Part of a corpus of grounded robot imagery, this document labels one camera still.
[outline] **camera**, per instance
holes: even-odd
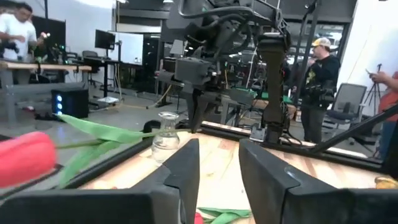
[[[305,95],[312,101],[319,102],[322,105],[329,105],[335,102],[336,87],[331,81],[327,81],[324,85],[315,84],[305,87]]]
[[[19,53],[19,48],[15,42],[10,41],[2,41],[0,42],[0,58],[3,58],[4,50],[9,49],[15,51],[15,53]]]

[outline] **baseball cap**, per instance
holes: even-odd
[[[318,47],[318,46],[330,47],[331,42],[326,37],[321,37],[312,42],[312,47]]]

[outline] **red tulip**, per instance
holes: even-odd
[[[33,132],[0,142],[0,187],[23,184],[52,171],[55,144],[45,133]]]
[[[195,214],[194,224],[203,224],[203,217],[199,213]]]

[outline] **clear glass jar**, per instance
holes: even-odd
[[[174,130],[177,124],[179,115],[172,112],[161,112],[159,116],[162,118],[160,130]],[[159,163],[166,161],[172,154],[174,154],[180,138],[177,133],[162,133],[154,137],[152,142],[152,158]]]

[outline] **green mat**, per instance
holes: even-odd
[[[245,88],[236,88],[237,90],[242,90],[242,91],[248,91],[252,94],[257,94],[255,91],[251,90],[251,89],[245,89]],[[268,99],[268,93],[263,92],[261,95],[261,99],[263,100],[267,100]],[[284,102],[285,103],[293,103],[293,101],[288,97],[288,96],[284,96]]]

